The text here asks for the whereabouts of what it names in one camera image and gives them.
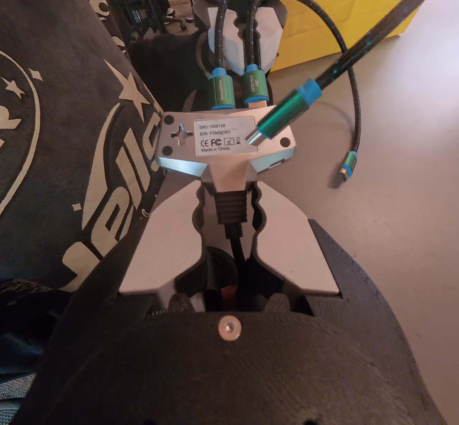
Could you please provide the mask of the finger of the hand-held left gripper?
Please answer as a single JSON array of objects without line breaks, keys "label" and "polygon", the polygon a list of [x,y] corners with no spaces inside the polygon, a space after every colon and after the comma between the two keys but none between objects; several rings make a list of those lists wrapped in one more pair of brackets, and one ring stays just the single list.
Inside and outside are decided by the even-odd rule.
[{"label": "finger of the hand-held left gripper", "polygon": [[274,65],[284,29],[284,11],[260,7],[256,11],[256,34],[259,43],[260,69],[264,73]]},{"label": "finger of the hand-held left gripper", "polygon": [[[195,26],[208,32],[209,48],[214,50],[215,21],[218,7],[206,0],[195,0]],[[236,11],[227,9],[223,29],[223,57],[224,67],[239,74],[239,27]]]}]

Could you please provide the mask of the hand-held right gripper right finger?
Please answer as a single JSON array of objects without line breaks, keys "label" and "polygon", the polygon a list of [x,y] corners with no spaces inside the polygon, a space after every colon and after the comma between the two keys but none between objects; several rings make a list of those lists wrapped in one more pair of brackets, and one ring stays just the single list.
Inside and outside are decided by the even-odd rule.
[{"label": "hand-held right gripper right finger", "polygon": [[337,296],[339,287],[309,218],[264,182],[252,187],[252,257],[286,291]]}]

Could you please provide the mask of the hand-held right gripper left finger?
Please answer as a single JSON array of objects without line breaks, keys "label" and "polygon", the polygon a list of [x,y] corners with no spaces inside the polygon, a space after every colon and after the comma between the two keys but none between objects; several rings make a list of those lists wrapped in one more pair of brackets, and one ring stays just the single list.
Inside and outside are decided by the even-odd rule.
[{"label": "hand-held right gripper left finger", "polygon": [[194,220],[202,207],[202,182],[194,180],[149,216],[119,287],[123,295],[177,293],[175,280],[202,259],[202,235]]}]

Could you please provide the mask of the silver HDMI splitter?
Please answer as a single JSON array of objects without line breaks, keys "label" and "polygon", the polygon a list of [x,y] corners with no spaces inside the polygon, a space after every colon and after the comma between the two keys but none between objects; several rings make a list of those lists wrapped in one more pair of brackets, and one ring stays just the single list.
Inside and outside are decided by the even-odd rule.
[{"label": "silver HDMI splitter", "polygon": [[254,146],[245,138],[273,106],[200,112],[165,112],[156,163],[201,180],[211,195],[248,190],[258,175],[294,157],[290,127]]}]

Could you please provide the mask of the person's dark printed shirt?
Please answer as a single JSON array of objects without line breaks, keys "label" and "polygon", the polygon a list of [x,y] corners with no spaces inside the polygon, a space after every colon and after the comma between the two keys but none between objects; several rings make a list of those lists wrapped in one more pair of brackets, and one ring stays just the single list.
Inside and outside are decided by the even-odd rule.
[{"label": "person's dark printed shirt", "polygon": [[76,291],[153,205],[162,110],[110,0],[1,0],[1,333]]}]

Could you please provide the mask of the blue denim trousers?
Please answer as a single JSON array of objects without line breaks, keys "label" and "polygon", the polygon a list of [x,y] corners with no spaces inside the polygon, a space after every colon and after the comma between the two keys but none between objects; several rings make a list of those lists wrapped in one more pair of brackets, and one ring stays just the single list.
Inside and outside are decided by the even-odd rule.
[{"label": "blue denim trousers", "polygon": [[8,424],[34,381],[37,366],[56,325],[46,315],[0,337],[0,421]]}]

